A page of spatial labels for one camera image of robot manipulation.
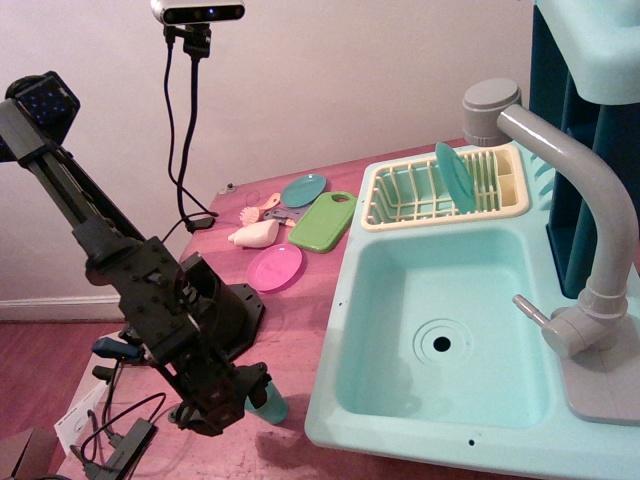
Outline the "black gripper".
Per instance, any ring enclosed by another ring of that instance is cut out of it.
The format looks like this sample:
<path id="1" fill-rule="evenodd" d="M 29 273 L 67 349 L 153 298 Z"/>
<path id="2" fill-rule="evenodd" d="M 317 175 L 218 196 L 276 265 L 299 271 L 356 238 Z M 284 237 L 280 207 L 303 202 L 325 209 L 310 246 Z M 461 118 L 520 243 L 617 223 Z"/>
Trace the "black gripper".
<path id="1" fill-rule="evenodd" d="M 244 402 L 263 406 L 272 380 L 264 362 L 236 366 L 215 350 L 189 350 L 159 368 L 181 402 L 168 420 L 181 430 L 218 436 L 244 417 Z"/>

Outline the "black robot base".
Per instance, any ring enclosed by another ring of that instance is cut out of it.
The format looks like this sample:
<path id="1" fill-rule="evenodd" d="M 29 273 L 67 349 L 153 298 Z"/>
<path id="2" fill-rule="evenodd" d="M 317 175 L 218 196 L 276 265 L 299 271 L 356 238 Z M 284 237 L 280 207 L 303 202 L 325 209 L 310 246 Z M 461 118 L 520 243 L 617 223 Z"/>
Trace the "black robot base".
<path id="1" fill-rule="evenodd" d="M 265 306 L 248 284 L 226 284 L 206 260 L 194 253 L 181 263 L 182 293 L 202 334 L 235 360 L 255 342 Z"/>

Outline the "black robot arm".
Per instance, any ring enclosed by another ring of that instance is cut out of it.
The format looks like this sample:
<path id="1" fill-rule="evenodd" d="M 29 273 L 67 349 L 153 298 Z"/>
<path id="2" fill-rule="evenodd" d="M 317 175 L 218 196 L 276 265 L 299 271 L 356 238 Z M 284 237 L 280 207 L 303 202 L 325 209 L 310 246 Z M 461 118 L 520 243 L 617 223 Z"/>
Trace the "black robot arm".
<path id="1" fill-rule="evenodd" d="M 30 171 L 62 212 L 86 254 L 88 281 L 119 294 L 124 337 L 96 342 L 96 354 L 150 365 L 180 396 L 173 423 L 220 435 L 269 399 L 266 365 L 236 364 L 255 341 L 263 304 L 200 255 L 178 261 L 131 224 L 62 145 L 79 108 L 53 71 L 13 82 L 1 104 L 1 158 Z"/>

